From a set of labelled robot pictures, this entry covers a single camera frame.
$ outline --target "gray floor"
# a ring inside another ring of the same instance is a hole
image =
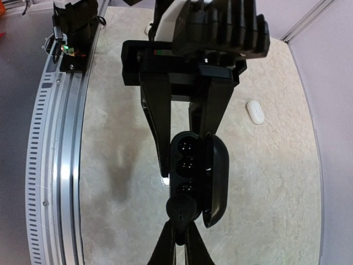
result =
[[[35,96],[51,34],[51,11],[0,19],[0,264],[30,264],[25,160]]]

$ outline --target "beige marble surface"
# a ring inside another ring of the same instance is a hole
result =
[[[121,43],[146,39],[153,12],[109,7],[94,56],[81,160],[84,255],[90,264],[147,264],[164,222],[168,182],[159,175],[140,90],[121,78]],[[217,265],[318,264],[321,194],[313,128],[286,44],[249,60],[218,130],[231,169],[228,208],[200,233]],[[254,125],[248,100],[266,120]],[[173,103],[172,134],[188,129],[188,104]],[[184,263],[178,248],[178,264]]]

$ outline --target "tripod leg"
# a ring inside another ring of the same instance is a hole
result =
[[[156,142],[162,177],[167,177],[170,145],[171,88],[168,75],[140,74],[141,104]]]
[[[191,222],[185,234],[186,265],[215,265],[194,222]]]
[[[170,221],[166,222],[147,265],[175,265],[175,231]]]
[[[216,134],[234,91],[231,79],[212,78],[208,91],[200,91],[189,106],[190,130],[204,138]]]

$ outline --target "black tripod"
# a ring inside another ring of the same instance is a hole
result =
[[[174,265],[175,244],[185,245],[186,264],[214,264],[194,223],[207,228],[227,206],[229,155],[215,133],[226,111],[245,59],[265,57],[270,39],[254,0],[187,1],[172,43],[154,40],[172,1],[156,2],[149,41],[122,47],[125,85],[141,86],[141,104],[156,142],[161,175],[170,178],[169,221],[148,265]],[[187,101],[190,131],[170,143],[171,101]]]

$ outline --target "metal edge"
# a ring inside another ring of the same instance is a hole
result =
[[[109,1],[99,1],[99,15]],[[84,264],[79,208],[86,74],[66,74],[48,56],[31,119],[26,159],[26,224],[31,264]]]
[[[305,99],[307,101],[307,105],[308,105],[308,109],[309,109],[309,113],[310,113],[310,117],[311,117],[311,121],[312,121],[312,125],[314,128],[314,137],[315,137],[315,143],[316,143],[316,148],[317,148],[317,153],[318,153],[318,163],[319,163],[319,168],[320,168],[320,189],[321,189],[321,235],[320,235],[320,253],[319,253],[319,265],[321,265],[321,259],[322,259],[322,253],[323,253],[323,246],[324,246],[324,224],[325,224],[325,196],[324,196],[324,178],[323,178],[323,172],[322,172],[322,161],[321,161],[321,152],[320,152],[320,144],[319,144],[319,140],[318,140],[318,134],[316,131],[316,126],[315,126],[315,120],[313,118],[313,114],[312,114],[312,110],[311,110],[311,106],[309,105],[309,100],[308,100],[308,94],[307,91],[305,90],[305,86],[303,83],[303,78],[302,75],[300,73],[300,71],[298,70],[298,63],[297,60],[294,57],[294,53],[292,50],[291,45],[288,45],[289,50],[292,54],[294,63],[296,65],[297,71],[298,71],[298,75],[299,78],[301,80],[302,83],[302,87],[304,90],[304,95],[305,95]]]
[[[336,0],[319,1],[297,24],[295,24],[282,38],[285,43],[292,42],[316,19],[318,19]]]

